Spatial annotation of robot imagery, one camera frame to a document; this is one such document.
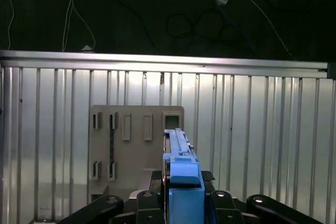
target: rectangular hole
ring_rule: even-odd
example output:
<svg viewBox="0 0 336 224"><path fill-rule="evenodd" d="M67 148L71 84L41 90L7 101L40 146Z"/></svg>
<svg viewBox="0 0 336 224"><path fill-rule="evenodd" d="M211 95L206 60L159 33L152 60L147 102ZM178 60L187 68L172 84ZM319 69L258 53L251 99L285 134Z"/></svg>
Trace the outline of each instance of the rectangular hole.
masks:
<svg viewBox="0 0 336 224"><path fill-rule="evenodd" d="M174 130L179 128L180 117L178 115L166 115L164 128L166 130Z"/></svg>
<svg viewBox="0 0 336 224"><path fill-rule="evenodd" d="M93 177L96 177L97 175L96 164L97 164L97 161L93 163Z"/></svg>
<svg viewBox="0 0 336 224"><path fill-rule="evenodd" d="M97 126L96 126L96 115L94 114L93 115L93 128L96 129Z"/></svg>

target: black cable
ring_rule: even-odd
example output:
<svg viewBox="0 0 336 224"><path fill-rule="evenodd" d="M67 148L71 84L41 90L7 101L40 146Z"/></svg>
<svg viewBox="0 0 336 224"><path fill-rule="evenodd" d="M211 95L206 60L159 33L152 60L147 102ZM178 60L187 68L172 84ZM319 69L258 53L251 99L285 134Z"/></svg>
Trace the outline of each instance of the black cable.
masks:
<svg viewBox="0 0 336 224"><path fill-rule="evenodd" d="M143 27L143 30L145 32L145 34L147 35L148 37L148 40L151 44L151 46L156 50L158 51L158 53L162 54L161 50L155 45L154 41L152 40L149 32L148 32L148 29L143 21L143 19L141 18L141 16L130 6L126 5L125 3L121 2L120 0L114 0L116 1L119 5L125 7L127 10L129 10L141 23L142 27Z"/></svg>
<svg viewBox="0 0 336 224"><path fill-rule="evenodd" d="M218 30L215 37L204 36L202 34L199 34L196 30L197 25L200 23L202 18L208 13L216 14L222 21L222 24L220 25L219 30ZM184 31L184 32L179 33L179 34L174 34L171 31L171 26L172 26L173 21L177 20L177 19L180 19L187 24L187 26L188 26L187 31ZM202 39L205 40L206 43L208 43L207 47L203 51L203 54L205 52L207 52L209 50L209 48L211 46L214 46L215 44L221 43L221 44L224 44L227 47L237 47L239 45L239 43L246 42L245 40L237 41L236 39L221 39L221 35L222 35L223 31L226 28L229 28L229 27L230 27L230 25L229 24L226 25L226 21L224 20L223 16L219 12L219 10L216 9L216 8L205 9L203 12L200 13L200 15L195 19L195 21L192 21L188 16L186 16L183 13L175 13L175 14L172 14L172 15L168 16L167 19L166 19L166 22L165 22L165 30L166 30L167 34L173 39L173 48L174 49L176 49L175 44L179 40L189 38L188 44L182 50L178 51L178 54L180 54L180 55L183 55L190 50L190 48L192 47L193 42L194 42L196 37L202 38Z"/></svg>
<svg viewBox="0 0 336 224"><path fill-rule="evenodd" d="M290 9L290 8L277 7L270 0L263 0L263 1L276 11L286 12L286 13L296 13L296 14L297 13L304 13L307 10L308 6L312 2L312 0L308 0L302 8L294 10L294 9Z"/></svg>
<svg viewBox="0 0 336 224"><path fill-rule="evenodd" d="M152 40L149 32L148 32L148 29L143 21L143 19L141 18L141 16L130 6L126 5L125 3L123 3L121 0L115 0L119 5L125 7L126 9L128 9L139 21L140 23L142 24L142 27L143 27L143 30L145 32L145 34L147 35L148 37L148 40L151 44L151 46L160 54L163 54L161 52L161 50L155 45L154 41ZM203 35L200 35L196 32L196 26L198 25L198 23L200 22L200 20L202 19L202 17L207 14L207 13L210 13L210 12L213 12L213 13L216 13L218 14L218 16L221 18L222 20L222 25L217 33L217 35L215 36L215 38L211 38L211 37L207 37L207 36L203 36ZM181 33L181 34L178 34L178 35L174 35L170 30L169 30L169 23L171 21L172 18L174 17L182 17L189 25L190 29L189 31L185 32L185 33ZM223 19L223 16L221 15L221 13L217 10L217 9L214 9L214 8L209 8L209 9L206 9L204 10L197 18L196 20L193 22L191 21L191 19L189 17L187 17L185 14L181 14L181 13L175 13L175 14L172 14L170 16L167 17L166 19L166 22L165 22L165 28L166 28L166 32L167 34L173 39L173 48L174 48L174 52L173 53L170 53L170 55L183 55L185 53L187 53L190 48L192 47L193 45L193 42L194 42L194 39L195 37L200 37L200 38L203 38L206 40L206 42L208 43L208 46L205 48L205 51L208 51L209 48L211 46L214 46L215 44L217 43L222 43L222 44L225 44L226 46L238 46L239 43L241 43L241 41L238 41L237 40L223 40L223 39L220 39L224 29L228 28L229 26L225 26L225 21ZM181 39L185 39L185 38L190 38L189 41L188 41L188 44L184 47L184 49L182 50L175 50L175 44L181 40Z"/></svg>

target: metal frame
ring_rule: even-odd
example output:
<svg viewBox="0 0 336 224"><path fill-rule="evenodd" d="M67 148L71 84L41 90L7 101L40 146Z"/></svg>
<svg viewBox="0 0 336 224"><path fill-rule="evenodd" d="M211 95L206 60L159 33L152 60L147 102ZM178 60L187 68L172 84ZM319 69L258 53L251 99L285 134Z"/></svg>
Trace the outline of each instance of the metal frame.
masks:
<svg viewBox="0 0 336 224"><path fill-rule="evenodd" d="M276 60L0 51L4 67L156 71L326 78L327 63Z"/></svg>
<svg viewBox="0 0 336 224"><path fill-rule="evenodd" d="M336 81L326 63L0 51L0 64L3 224L58 220L87 203L93 105L183 106L216 189L335 222Z"/></svg>

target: cable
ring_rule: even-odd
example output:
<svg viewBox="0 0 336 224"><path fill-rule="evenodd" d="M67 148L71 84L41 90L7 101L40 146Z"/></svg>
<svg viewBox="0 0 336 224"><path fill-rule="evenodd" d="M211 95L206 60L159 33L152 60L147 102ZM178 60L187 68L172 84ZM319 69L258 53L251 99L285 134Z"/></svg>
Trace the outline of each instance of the cable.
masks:
<svg viewBox="0 0 336 224"><path fill-rule="evenodd" d="M287 51L287 53L292 56L292 54L290 53L290 51L287 49L285 43L282 41L282 39L280 38L277 30L275 29L274 25L272 24L271 20L268 18L268 16L264 13L264 11L253 1L250 0L258 9L259 11L261 11L261 13L266 17L266 19L268 20L268 22L270 23L271 27L273 28L275 34L277 35L278 39L280 40L280 42L282 43L283 47L285 48L285 50Z"/></svg>
<svg viewBox="0 0 336 224"><path fill-rule="evenodd" d="M132 9L130 6L124 4L123 2L121 2L120 0L114 0L116 1L119 5L123 6L124 8L126 8L127 10L129 10L141 23L142 27L143 27L143 30L145 32L145 34L147 35L148 37L148 40L151 44L151 46L156 50L158 51L158 53L162 54L161 50L155 45L154 41L152 40L149 32L148 32L148 29L143 21L143 19L141 18L141 16L134 10Z"/></svg>
<svg viewBox="0 0 336 224"><path fill-rule="evenodd" d="M14 6L13 6L13 2L12 0L9 0L10 2L10 7L12 8L12 17L11 17L11 20L8 24L8 30L7 30L7 35L8 35L8 49L7 50L10 50L10 47L12 46L12 41L11 41L11 26L12 26L12 23L13 23L13 20L14 20L14 16L15 16L15 11L14 11Z"/></svg>
<svg viewBox="0 0 336 224"><path fill-rule="evenodd" d="M273 8L274 10L277 10L279 12L286 12L286 13L304 13L308 6L311 4L312 0L307 0L307 2L305 3L305 5L297 10L294 9L290 9L290 8L282 8L282 7L277 7L275 6L270 0L263 0L266 4L268 4L271 8Z"/></svg>
<svg viewBox="0 0 336 224"><path fill-rule="evenodd" d="M80 20L84 23L84 25L85 25L86 28L89 30L89 32L90 32L90 34L91 34L91 36L92 36L92 39L93 39L93 46L92 46L92 48L94 49L95 46L96 46L96 39L95 39L95 36L93 35L93 33L92 33L90 27L88 26L88 24L85 22L85 20L82 18L82 16L80 16L79 13L77 12L76 7L75 7L74 0L71 0L71 2L72 2L72 6L73 6L73 9L74 9L75 13L76 13L77 16L80 18Z"/></svg>
<svg viewBox="0 0 336 224"><path fill-rule="evenodd" d="M73 9L74 9L74 7L72 6L71 0L70 0L69 5L68 5L68 9L67 9L67 15L66 15L65 26L64 26L64 33L63 33L63 51L65 51L65 49L67 48L69 29L70 29L70 20L71 20L71 14L72 14Z"/></svg>
<svg viewBox="0 0 336 224"><path fill-rule="evenodd" d="M227 15L227 13L223 10L223 8L220 5L217 5L219 10L222 12L223 16L225 17L225 19L234 27L236 28L244 37L247 41L250 40L248 34L243 31L236 23L233 22L233 20L230 19L230 17ZM249 46L251 48L251 50L254 52L255 48L253 46L253 44L249 41Z"/></svg>
<svg viewBox="0 0 336 224"><path fill-rule="evenodd" d="M219 30L218 30L218 32L217 32L217 34L214 38L198 34L197 31L196 31L197 25L199 24L201 19L208 13L217 14L220 17L221 22L222 22L222 25L219 27ZM176 20L177 18L179 18L181 20L184 20L187 23L187 25L188 25L188 30L187 31L185 31L183 33L180 33L180 34L174 34L171 31L171 29L170 29L171 23L173 22L173 20ZM192 21L187 15L185 15L183 13L172 14L172 15L168 16L166 21L165 21L165 30L166 30L166 33L173 39L173 48L175 48L174 45L178 40L190 37L190 40L189 40L188 44L185 46L185 48L176 52L176 54L180 54L180 55L185 54L190 50L190 48L191 48L191 46L194 42L195 37L205 39L206 42L209 43L209 45L206 47L206 49L204 50L203 53L205 53L207 50L209 50L209 48L216 43L224 43L226 46L231 46L235 42L234 40L220 39L220 36L222 35L224 29L226 29L226 28L228 28L228 26L225 26L224 17L222 16L222 14L220 13L220 11L217 8L205 9L203 12L200 13L200 15L195 19L195 21Z"/></svg>

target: dark background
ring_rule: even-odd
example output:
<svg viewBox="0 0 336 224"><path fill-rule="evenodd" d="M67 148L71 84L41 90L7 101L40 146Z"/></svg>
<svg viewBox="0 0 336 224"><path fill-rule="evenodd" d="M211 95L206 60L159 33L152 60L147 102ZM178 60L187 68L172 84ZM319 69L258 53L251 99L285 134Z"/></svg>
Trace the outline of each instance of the dark background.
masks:
<svg viewBox="0 0 336 224"><path fill-rule="evenodd" d="M289 11L254 1L272 20L292 56L249 0L229 0L224 10L250 41L223 18L214 0L75 0L75 5L96 37L95 52L333 60L336 0L269 0ZM12 11L8 0L0 3L0 49L7 49ZM61 51L68 3L13 0L12 49ZM85 45L92 46L92 38L73 12L66 51L80 51Z"/></svg>

